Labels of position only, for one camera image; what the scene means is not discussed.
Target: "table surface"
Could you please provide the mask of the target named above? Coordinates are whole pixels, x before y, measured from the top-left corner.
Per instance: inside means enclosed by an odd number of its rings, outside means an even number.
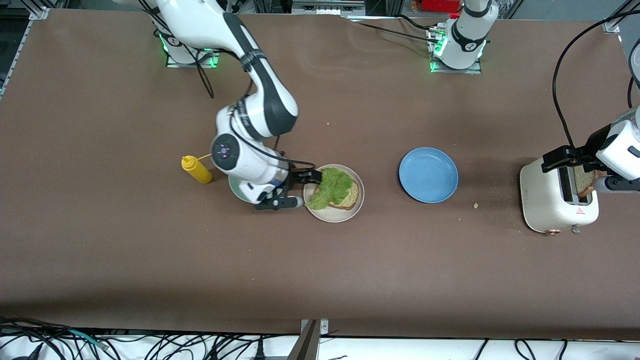
[[[498,21],[481,75],[432,74],[418,40],[334,16],[243,17],[295,96],[280,149],[365,185],[356,217],[254,211],[226,178],[179,165],[246,88],[228,56],[166,69],[142,13],[52,10],[0,102],[0,312],[73,326],[339,334],[638,338],[637,198],[600,197],[583,234],[524,224],[518,172],[565,143],[551,78],[585,22]],[[373,23],[416,35],[400,20]],[[583,142],[626,108],[616,36],[566,57],[559,100]],[[456,193],[421,204],[397,167],[416,147],[457,164]]]

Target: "yellow mustard bottle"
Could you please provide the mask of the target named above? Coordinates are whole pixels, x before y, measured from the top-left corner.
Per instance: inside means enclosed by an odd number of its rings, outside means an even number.
[[[213,178],[211,171],[209,171],[209,169],[205,167],[195,156],[183,156],[181,163],[184,171],[188,172],[197,181],[200,181],[202,184],[209,184],[211,182],[211,179]]]

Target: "lettuce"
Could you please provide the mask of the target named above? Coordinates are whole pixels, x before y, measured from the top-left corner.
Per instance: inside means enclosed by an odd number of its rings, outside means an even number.
[[[353,180],[344,171],[336,168],[322,170],[322,183],[319,191],[306,203],[306,207],[314,210],[322,210],[329,203],[340,204],[349,194]]]

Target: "red object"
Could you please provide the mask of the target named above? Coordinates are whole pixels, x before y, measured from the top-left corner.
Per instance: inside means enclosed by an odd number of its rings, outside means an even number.
[[[460,0],[422,0],[422,9],[429,12],[456,13]]]

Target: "bread slice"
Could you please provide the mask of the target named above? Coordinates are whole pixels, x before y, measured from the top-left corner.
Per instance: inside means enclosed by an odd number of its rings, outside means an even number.
[[[320,186],[316,187],[316,193],[318,191],[320,191]],[[344,200],[340,204],[334,204],[333,202],[330,202],[329,206],[331,206],[332,208],[341,209],[341,210],[351,210],[351,209],[353,209],[354,206],[356,206],[356,203],[358,202],[358,197],[359,196],[360,196],[360,187],[354,181],[351,184],[351,188],[349,189],[349,193],[344,198]]]

